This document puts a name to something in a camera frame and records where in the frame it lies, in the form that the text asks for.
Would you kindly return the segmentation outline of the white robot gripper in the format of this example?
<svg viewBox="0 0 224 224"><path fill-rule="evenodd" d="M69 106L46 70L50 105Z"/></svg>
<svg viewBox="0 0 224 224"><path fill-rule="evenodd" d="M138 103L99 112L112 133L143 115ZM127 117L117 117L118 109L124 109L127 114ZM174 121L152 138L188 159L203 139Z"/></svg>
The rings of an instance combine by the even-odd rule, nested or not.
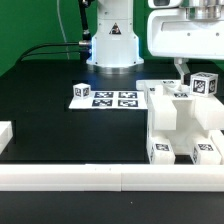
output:
<svg viewBox="0 0 224 224"><path fill-rule="evenodd" d="M173 57L181 83L188 59L224 60L224 0L148 0L147 46Z"/></svg>

